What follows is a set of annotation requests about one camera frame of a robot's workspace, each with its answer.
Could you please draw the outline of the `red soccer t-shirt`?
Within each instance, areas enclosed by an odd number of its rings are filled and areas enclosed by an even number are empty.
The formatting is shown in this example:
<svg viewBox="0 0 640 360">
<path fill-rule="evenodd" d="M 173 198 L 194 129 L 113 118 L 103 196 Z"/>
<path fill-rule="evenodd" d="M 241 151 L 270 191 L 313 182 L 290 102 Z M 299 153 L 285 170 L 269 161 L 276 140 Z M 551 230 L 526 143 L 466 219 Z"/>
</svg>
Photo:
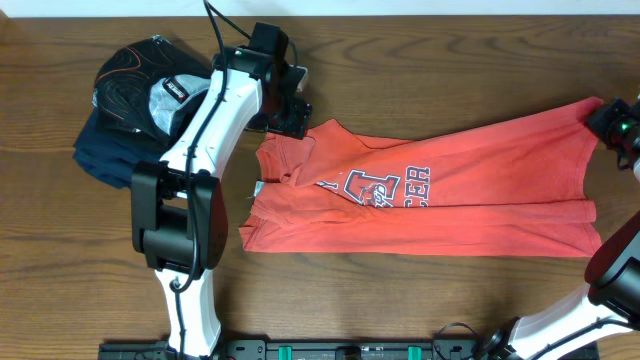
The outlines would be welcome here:
<svg viewBox="0 0 640 360">
<path fill-rule="evenodd" d="M 589 257 L 601 246 L 583 191 L 597 138 L 587 98 L 425 140 L 270 134 L 239 233 L 265 253 Z"/>
</svg>

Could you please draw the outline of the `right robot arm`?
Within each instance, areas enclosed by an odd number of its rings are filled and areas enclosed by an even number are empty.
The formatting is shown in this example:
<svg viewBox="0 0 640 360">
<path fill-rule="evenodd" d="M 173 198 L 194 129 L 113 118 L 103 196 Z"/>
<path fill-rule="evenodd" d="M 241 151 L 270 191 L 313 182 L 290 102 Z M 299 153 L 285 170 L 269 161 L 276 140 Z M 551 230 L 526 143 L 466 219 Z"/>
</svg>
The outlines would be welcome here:
<svg viewBox="0 0 640 360">
<path fill-rule="evenodd" d="M 619 170 L 639 182 L 639 96 L 629 105 L 616 98 L 586 126 L 617 154 Z M 591 258 L 585 284 L 551 307 L 515 318 L 478 345 L 472 359 L 560 359 L 601 338 L 639 332 L 639 211 Z"/>
</svg>

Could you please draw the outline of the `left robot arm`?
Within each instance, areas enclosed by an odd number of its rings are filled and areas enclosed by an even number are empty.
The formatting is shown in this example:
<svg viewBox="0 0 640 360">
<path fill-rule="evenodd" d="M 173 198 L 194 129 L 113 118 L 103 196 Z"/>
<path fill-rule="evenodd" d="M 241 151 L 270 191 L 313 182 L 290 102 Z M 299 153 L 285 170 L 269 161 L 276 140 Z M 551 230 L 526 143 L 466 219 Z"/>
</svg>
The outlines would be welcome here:
<svg viewBox="0 0 640 360">
<path fill-rule="evenodd" d="M 308 71 L 288 64 L 290 41 L 258 22 L 245 46 L 220 48 L 203 103 L 157 163 L 139 163 L 131 180 L 132 243 L 165 294 L 170 335 L 119 350 L 117 359 L 210 359 L 221 334 L 213 270 L 228 219 L 222 177 L 245 130 L 301 139 L 312 107 L 299 97 Z"/>
</svg>

